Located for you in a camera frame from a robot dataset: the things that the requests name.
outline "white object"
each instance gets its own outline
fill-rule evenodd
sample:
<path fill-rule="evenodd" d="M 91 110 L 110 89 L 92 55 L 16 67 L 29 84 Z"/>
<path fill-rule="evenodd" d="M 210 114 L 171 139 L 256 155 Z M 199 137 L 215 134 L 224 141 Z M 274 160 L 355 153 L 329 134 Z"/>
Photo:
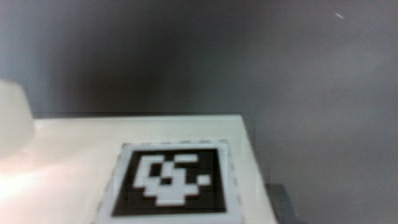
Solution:
<path fill-rule="evenodd" d="M 0 80 L 0 157 L 27 144 L 34 136 L 34 120 L 21 87 Z"/>
<path fill-rule="evenodd" d="M 0 86 L 4 100 L 20 87 L 9 88 L 4 82 Z M 23 94 L 18 94 L 14 100 L 25 101 Z M 124 142 L 162 143 L 187 139 L 226 139 L 245 224 L 275 224 L 240 116 L 39 119 L 34 120 L 36 134 L 30 137 L 30 116 L 20 116 L 27 115 L 29 110 L 25 104 L 20 105 L 13 112 L 0 114 L 4 123 L 7 118 L 18 115 L 13 130 L 21 130 L 21 135 L 13 134 L 21 147 L 0 157 L 2 223 L 92 222 Z M 0 138 L 2 146 L 18 144 Z"/>

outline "dark gray background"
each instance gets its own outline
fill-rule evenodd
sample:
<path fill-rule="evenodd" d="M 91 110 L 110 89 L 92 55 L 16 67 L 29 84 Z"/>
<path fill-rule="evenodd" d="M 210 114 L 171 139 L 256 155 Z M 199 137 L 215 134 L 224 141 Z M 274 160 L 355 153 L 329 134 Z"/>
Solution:
<path fill-rule="evenodd" d="M 36 117 L 240 113 L 309 224 L 398 220 L 396 59 L 395 0 L 0 0 Z"/>

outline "table surface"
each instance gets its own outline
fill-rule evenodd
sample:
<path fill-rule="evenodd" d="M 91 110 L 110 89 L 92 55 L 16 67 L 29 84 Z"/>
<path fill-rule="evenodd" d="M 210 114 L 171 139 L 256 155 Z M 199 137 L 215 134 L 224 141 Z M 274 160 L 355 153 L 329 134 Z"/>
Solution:
<path fill-rule="evenodd" d="M 123 143 L 228 140 L 245 223 L 275 224 L 240 116 L 36 120 L 36 137 L 0 158 L 0 221 L 89 224 Z"/>

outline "black and white marker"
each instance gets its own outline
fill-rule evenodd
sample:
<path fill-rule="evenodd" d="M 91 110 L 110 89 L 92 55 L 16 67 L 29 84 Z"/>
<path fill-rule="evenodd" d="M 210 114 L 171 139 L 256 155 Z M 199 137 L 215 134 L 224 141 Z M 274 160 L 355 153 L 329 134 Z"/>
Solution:
<path fill-rule="evenodd" d="M 222 141 L 126 144 L 96 224 L 242 224 L 244 212 Z"/>

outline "gray wall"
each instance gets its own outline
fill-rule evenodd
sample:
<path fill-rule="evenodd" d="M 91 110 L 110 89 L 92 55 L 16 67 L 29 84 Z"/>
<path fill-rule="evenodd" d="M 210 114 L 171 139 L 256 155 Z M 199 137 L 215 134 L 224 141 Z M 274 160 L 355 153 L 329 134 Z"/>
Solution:
<path fill-rule="evenodd" d="M 37 117 L 242 113 L 302 220 L 396 223 L 396 10 L 393 0 L 0 0 L 0 78 Z"/>

